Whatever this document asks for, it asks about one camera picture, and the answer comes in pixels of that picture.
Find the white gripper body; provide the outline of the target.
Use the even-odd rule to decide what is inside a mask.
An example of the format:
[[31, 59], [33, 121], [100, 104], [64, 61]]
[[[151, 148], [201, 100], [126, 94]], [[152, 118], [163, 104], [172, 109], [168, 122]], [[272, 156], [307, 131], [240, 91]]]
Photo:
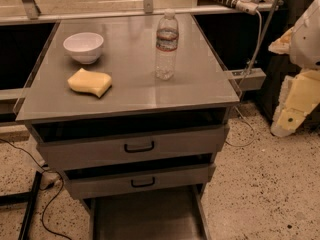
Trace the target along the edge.
[[320, 0], [314, 0], [296, 21], [289, 55], [301, 68], [320, 69]]

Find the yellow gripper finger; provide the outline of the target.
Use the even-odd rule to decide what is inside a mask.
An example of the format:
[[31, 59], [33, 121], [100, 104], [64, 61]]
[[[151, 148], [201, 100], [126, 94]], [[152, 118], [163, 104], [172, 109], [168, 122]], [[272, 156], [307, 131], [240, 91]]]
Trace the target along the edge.
[[292, 36], [292, 28], [288, 29], [281, 37], [273, 41], [268, 50], [276, 54], [288, 54]]
[[293, 134], [320, 104], [320, 72], [302, 69], [295, 77], [286, 76], [278, 101], [271, 133], [277, 137], [286, 137]]

